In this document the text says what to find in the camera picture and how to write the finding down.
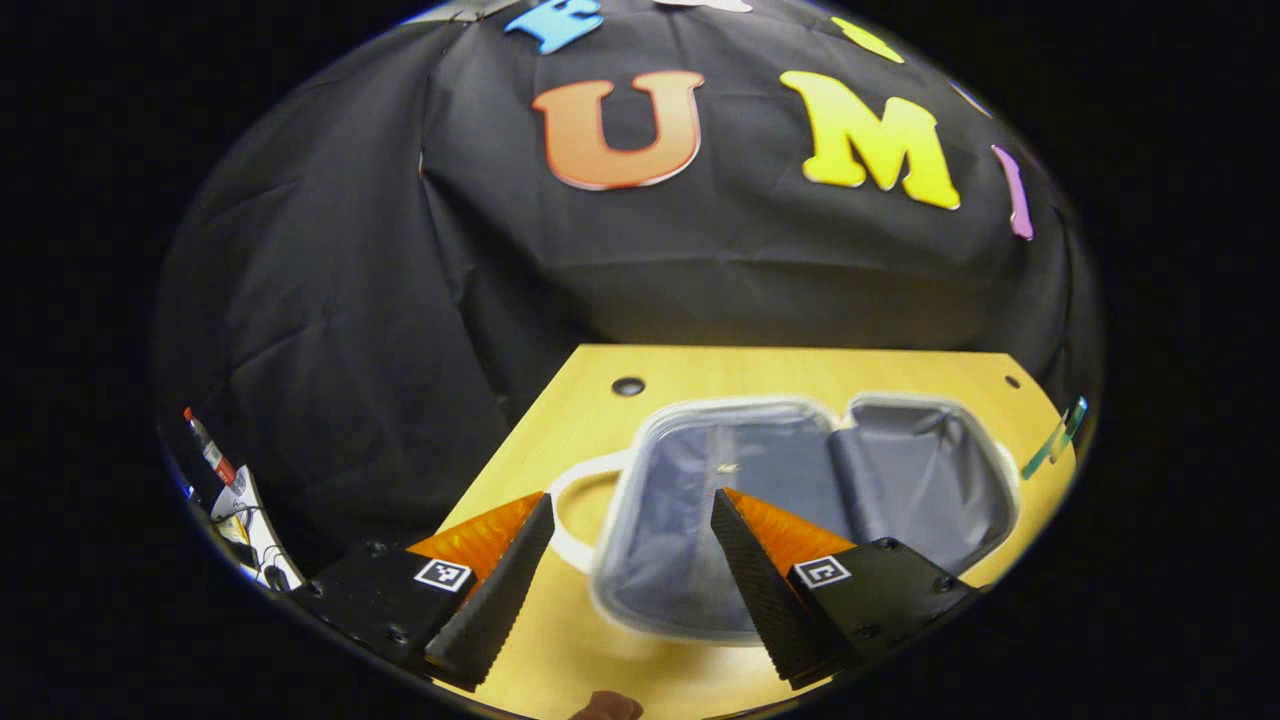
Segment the red marker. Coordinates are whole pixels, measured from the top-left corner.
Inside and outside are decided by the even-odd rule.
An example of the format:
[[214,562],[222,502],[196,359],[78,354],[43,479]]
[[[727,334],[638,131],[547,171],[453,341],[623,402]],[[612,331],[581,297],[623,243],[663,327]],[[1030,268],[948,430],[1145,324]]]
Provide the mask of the red marker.
[[187,419],[187,428],[191,429],[191,437],[196,441],[196,446],[200,447],[200,454],[205,456],[209,466],[223,479],[223,484],[236,491],[236,470],[227,461],[227,457],[223,456],[223,451],[218,450],[218,446],[214,445],[214,438],[209,437],[209,430],[205,429],[204,423],[191,414],[191,407],[183,410],[182,416]]

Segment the white handle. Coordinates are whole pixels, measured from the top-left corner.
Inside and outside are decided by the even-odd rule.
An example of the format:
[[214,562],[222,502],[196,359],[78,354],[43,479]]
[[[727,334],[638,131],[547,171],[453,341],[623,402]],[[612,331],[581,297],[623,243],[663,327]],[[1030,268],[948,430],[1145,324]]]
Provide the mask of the white handle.
[[564,491],[585,478],[603,475],[605,473],[621,473],[622,469],[627,466],[630,460],[630,450],[593,457],[585,462],[573,465],[568,470],[564,470],[561,477],[556,478],[552,487],[547,488],[547,495],[552,496],[552,516],[556,520],[556,532],[552,534],[550,542],[552,550],[563,557],[564,562],[568,562],[582,573],[591,571],[591,560],[595,556],[595,550],[570,534],[564,523],[561,520],[559,509],[557,507],[559,497],[564,495]]

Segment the orange letter u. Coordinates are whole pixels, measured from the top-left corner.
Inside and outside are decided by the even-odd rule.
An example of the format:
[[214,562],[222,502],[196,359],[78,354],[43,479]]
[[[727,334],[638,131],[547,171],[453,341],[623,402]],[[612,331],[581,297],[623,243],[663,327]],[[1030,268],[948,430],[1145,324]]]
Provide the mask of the orange letter u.
[[653,100],[657,137],[643,150],[614,150],[604,141],[600,100],[613,92],[605,79],[575,82],[539,95],[534,109],[547,124],[547,164],[562,182],[584,190],[614,190],[662,182],[694,161],[701,145],[694,88],[703,76],[666,70],[631,83]]

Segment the yellow letter m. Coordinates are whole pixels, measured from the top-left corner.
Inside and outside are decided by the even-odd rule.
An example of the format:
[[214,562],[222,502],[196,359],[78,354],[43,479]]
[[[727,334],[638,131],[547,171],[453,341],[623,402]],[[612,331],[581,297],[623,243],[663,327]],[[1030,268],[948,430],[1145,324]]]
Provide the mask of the yellow letter m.
[[[812,182],[858,187],[870,170],[881,190],[893,190],[902,172],[902,160],[910,163],[902,190],[911,200],[947,210],[960,206],[960,193],[951,184],[938,122],[928,110],[901,97],[884,102],[884,117],[877,118],[845,83],[838,79],[788,70],[782,85],[804,97],[813,124],[813,158],[804,163],[804,176]],[[858,150],[863,168],[854,160]]]

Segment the black cloth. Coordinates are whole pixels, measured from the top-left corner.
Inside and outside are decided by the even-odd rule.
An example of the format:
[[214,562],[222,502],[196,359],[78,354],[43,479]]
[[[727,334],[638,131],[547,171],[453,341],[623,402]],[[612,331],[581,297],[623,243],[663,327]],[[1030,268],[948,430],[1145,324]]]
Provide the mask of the black cloth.
[[[1001,351],[1059,409],[1096,398],[1097,279],[1034,151],[892,33],[863,23],[905,64],[817,6],[753,5],[613,0],[541,56],[503,32],[517,4],[397,27],[303,83],[212,169],[166,259],[165,432],[192,406],[315,570],[370,534],[434,530],[580,342]],[[607,140],[644,147],[652,104],[631,81],[669,69],[707,78],[684,172],[603,192],[552,176],[538,94],[612,81]],[[890,96],[927,108],[961,206],[806,181],[812,129],[785,70],[835,77],[877,113]],[[993,143],[1021,167],[1030,242],[1011,233]]]

